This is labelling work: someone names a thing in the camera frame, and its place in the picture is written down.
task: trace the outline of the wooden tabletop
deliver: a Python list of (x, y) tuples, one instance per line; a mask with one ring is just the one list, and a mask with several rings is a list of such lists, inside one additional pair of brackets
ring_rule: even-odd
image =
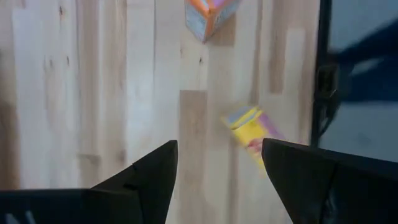
[(259, 105), (308, 143), (318, 8), (242, 1), (203, 44), (183, 0), (0, 1), (1, 187), (90, 187), (177, 139), (167, 223), (289, 222), (220, 116)]

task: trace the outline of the colorful packaging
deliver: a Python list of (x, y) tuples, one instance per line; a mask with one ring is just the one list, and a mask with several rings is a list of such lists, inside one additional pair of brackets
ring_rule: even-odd
[(185, 0), (187, 27), (204, 42), (238, 9), (241, 0)]
[(264, 138), (283, 139), (268, 116), (257, 106), (244, 106), (229, 116), (222, 117), (222, 120), (246, 148), (259, 168), (265, 170), (261, 157), (262, 140)]

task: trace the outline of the orange box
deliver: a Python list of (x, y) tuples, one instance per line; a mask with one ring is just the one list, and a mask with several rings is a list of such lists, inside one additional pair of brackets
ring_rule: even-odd
[(241, 0), (185, 0), (187, 27), (204, 42), (238, 9)]

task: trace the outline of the yellow package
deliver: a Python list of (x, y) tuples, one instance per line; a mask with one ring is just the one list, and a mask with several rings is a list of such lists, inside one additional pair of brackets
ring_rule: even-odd
[(268, 116), (257, 106), (244, 106), (228, 116), (222, 117), (236, 139), (246, 148), (261, 170), (265, 170), (261, 157), (264, 138), (283, 139)]

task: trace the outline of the black metal frame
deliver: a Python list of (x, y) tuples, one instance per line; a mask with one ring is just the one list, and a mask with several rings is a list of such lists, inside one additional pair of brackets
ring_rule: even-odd
[(398, 223), (398, 163), (275, 139), (261, 152), (292, 223)]
[(313, 111), (312, 111), (312, 132), (310, 145), (318, 147), (320, 137), (322, 135), (321, 124), (323, 122), (323, 111), (329, 105), (331, 95), (322, 93), (324, 86), (320, 76), (324, 75), (320, 70), (322, 66), (328, 63), (328, 45), (331, 21), (331, 4), (332, 0), (320, 0), (320, 12), (318, 23), (318, 42), (317, 42), (317, 60), (315, 64), (315, 79), (314, 79), (314, 95), (313, 95)]

